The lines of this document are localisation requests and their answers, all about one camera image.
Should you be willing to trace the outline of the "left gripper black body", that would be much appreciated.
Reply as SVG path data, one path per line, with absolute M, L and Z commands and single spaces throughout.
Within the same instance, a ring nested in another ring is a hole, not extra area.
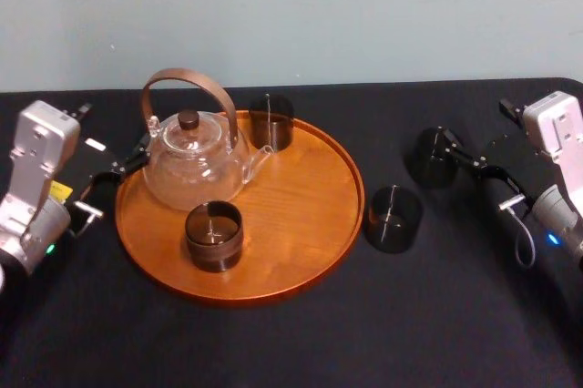
M 51 185 L 50 195 L 72 208 L 100 184 L 122 180 L 120 159 L 92 138 L 81 138 L 72 157 L 65 163 Z

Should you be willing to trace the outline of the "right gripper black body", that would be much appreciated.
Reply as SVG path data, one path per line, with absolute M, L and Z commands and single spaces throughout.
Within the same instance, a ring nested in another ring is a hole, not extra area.
M 556 184 L 551 163 L 522 132 L 495 138 L 482 155 L 486 158 L 485 176 L 500 179 L 516 194 L 522 194 L 529 209 Z

